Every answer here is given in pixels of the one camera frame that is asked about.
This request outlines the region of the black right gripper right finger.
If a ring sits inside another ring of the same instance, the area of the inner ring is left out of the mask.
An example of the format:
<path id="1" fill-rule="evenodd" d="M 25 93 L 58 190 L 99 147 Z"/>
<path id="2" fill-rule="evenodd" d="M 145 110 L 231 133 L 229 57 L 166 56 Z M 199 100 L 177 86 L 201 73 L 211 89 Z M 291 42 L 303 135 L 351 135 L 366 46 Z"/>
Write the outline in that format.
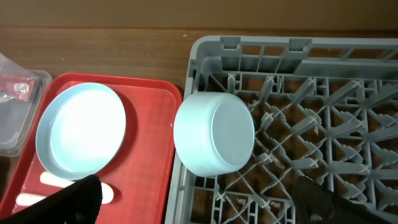
<path id="1" fill-rule="evenodd" d="M 390 224 L 307 177 L 293 185 L 292 200 L 300 224 Z"/>

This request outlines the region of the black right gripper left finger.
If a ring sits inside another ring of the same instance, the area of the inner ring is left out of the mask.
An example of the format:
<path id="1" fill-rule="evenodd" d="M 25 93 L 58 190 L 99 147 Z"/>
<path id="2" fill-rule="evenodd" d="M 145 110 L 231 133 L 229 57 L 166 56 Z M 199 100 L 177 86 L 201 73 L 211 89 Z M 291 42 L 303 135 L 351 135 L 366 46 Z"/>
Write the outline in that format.
<path id="1" fill-rule="evenodd" d="M 1 224 L 95 223 L 103 194 L 91 174 L 43 200 L 1 220 Z"/>

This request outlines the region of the light blue bowl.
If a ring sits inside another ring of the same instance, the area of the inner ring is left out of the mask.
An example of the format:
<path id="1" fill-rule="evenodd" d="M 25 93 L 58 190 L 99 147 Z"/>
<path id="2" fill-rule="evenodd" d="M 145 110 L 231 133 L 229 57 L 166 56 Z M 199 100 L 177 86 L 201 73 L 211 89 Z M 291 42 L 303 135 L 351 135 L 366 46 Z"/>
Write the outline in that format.
<path id="1" fill-rule="evenodd" d="M 254 121 L 236 95 L 198 92 L 180 105 L 174 143 L 182 164 L 193 174 L 211 177 L 235 172 L 254 149 Z"/>

